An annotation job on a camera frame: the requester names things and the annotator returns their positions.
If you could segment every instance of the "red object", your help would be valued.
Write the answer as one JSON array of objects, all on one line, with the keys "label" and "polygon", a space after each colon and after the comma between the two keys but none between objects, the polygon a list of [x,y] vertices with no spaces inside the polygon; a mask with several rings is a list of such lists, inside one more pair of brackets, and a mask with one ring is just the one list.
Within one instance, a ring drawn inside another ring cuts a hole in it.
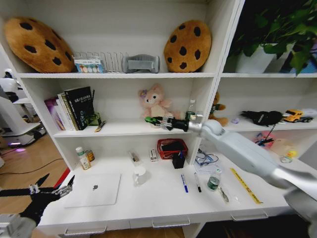
[{"label": "red object", "polygon": [[163,139],[163,140],[158,140],[158,147],[157,147],[159,155],[163,160],[171,160],[171,159],[173,159],[173,154],[180,152],[180,150],[162,151],[162,149],[161,149],[162,146],[169,145],[169,144],[176,142],[176,141],[179,141],[184,146],[185,149],[182,150],[182,153],[183,153],[184,157],[186,157],[187,152],[188,152],[188,148],[182,139]]},{"label": "red object", "polygon": [[61,177],[59,178],[59,180],[56,182],[56,184],[54,185],[54,188],[57,187],[58,185],[60,185],[62,182],[64,182],[65,178],[67,177],[67,175],[69,174],[70,170],[69,168],[67,168],[63,174],[61,175]]}]

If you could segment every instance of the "robotic arm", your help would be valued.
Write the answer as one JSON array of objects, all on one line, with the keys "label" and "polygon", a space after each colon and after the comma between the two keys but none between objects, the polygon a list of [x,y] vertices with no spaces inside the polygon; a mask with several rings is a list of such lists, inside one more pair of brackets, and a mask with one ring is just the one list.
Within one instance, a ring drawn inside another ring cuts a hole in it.
[{"label": "robotic arm", "polygon": [[269,153],[236,132],[224,130],[216,120],[200,123],[202,116],[193,121],[171,117],[146,118],[146,121],[162,128],[192,131],[211,141],[219,152],[238,167],[256,174],[269,184],[287,188],[286,202],[305,220],[311,222],[309,234],[317,238],[317,178],[310,173],[290,170],[280,166]]},{"label": "robotic arm", "polygon": [[49,174],[40,178],[29,188],[0,191],[0,197],[30,195],[32,199],[29,206],[20,214],[0,214],[0,238],[30,238],[32,230],[40,223],[47,205],[72,191],[75,176],[71,178],[67,186],[39,188],[48,176]]}]

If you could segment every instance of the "blue pen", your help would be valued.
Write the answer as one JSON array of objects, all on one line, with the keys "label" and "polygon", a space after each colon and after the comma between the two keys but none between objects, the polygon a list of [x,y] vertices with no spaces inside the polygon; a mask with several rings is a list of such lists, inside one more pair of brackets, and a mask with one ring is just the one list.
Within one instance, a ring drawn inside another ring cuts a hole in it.
[{"label": "blue pen", "polygon": [[185,181],[185,176],[184,176],[184,175],[181,175],[181,177],[182,177],[182,180],[183,180],[183,184],[184,184],[185,191],[188,192],[187,184],[186,184],[186,181]]}]

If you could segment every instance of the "pink teddy bear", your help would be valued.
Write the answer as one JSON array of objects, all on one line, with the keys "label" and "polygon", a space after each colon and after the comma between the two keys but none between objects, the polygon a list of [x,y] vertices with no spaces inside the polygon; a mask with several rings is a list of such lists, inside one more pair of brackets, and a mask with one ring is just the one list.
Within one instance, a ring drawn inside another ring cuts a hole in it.
[{"label": "pink teddy bear", "polygon": [[164,100],[164,91],[160,84],[154,84],[150,90],[140,90],[138,94],[141,106],[145,109],[142,117],[173,116],[166,109],[172,102],[169,99]]}]

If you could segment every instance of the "plastic bottle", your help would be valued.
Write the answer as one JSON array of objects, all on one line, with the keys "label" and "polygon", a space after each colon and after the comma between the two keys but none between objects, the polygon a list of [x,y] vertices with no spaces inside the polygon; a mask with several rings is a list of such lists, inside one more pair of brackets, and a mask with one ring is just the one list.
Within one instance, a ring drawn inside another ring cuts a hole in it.
[{"label": "plastic bottle", "polygon": [[210,176],[207,185],[211,190],[213,190],[213,191],[217,190],[217,188],[220,184],[220,176],[221,176],[220,169],[216,169],[216,171],[213,172],[212,175]]},{"label": "plastic bottle", "polygon": [[185,119],[190,120],[190,116],[195,114],[196,114],[196,100],[191,99],[189,102],[188,110],[185,115]]},{"label": "plastic bottle", "polygon": [[81,166],[83,167],[84,170],[87,170],[91,167],[91,164],[86,156],[85,151],[83,150],[83,147],[77,147],[76,152],[79,158],[79,161],[81,163]]}]

